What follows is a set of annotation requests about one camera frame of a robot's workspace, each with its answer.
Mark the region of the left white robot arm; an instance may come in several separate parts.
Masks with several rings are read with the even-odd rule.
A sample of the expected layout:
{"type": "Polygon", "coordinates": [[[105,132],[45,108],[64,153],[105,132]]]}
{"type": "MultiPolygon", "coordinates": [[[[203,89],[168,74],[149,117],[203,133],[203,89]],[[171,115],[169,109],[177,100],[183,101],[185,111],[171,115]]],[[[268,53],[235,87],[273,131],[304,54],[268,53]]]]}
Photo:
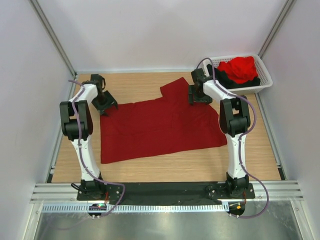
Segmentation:
{"type": "Polygon", "coordinates": [[[90,113],[92,104],[101,116],[106,110],[118,108],[118,102],[105,89],[106,80],[100,74],[91,74],[90,79],[79,83],[80,89],[74,97],[59,104],[62,134],[72,143],[81,170],[80,184],[72,183],[77,190],[77,200],[101,200],[107,194],[107,185],[95,160],[92,148],[94,124],[90,113]]]}

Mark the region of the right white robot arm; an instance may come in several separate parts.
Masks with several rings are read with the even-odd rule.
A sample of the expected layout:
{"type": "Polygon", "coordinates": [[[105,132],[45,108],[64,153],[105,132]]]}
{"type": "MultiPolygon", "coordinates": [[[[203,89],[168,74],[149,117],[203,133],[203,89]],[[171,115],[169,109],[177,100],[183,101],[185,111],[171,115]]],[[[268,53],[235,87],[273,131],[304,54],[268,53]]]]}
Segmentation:
{"type": "Polygon", "coordinates": [[[225,192],[231,198],[237,198],[249,187],[249,176],[244,171],[246,136],[251,125],[247,98],[238,96],[223,87],[212,76],[206,76],[204,70],[197,68],[191,72],[193,85],[188,87],[188,102],[209,104],[219,102],[219,127],[227,139],[229,165],[226,172],[225,192]]]}

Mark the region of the dark red t-shirt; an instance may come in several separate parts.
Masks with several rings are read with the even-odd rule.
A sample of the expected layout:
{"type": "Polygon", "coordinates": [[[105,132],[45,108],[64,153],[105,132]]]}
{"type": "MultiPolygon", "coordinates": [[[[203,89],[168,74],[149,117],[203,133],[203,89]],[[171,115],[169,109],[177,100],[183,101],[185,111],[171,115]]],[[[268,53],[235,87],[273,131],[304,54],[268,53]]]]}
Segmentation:
{"type": "Polygon", "coordinates": [[[159,98],[120,104],[100,117],[102,164],[227,144],[216,110],[205,103],[189,104],[183,77],[159,90],[159,98]]]}

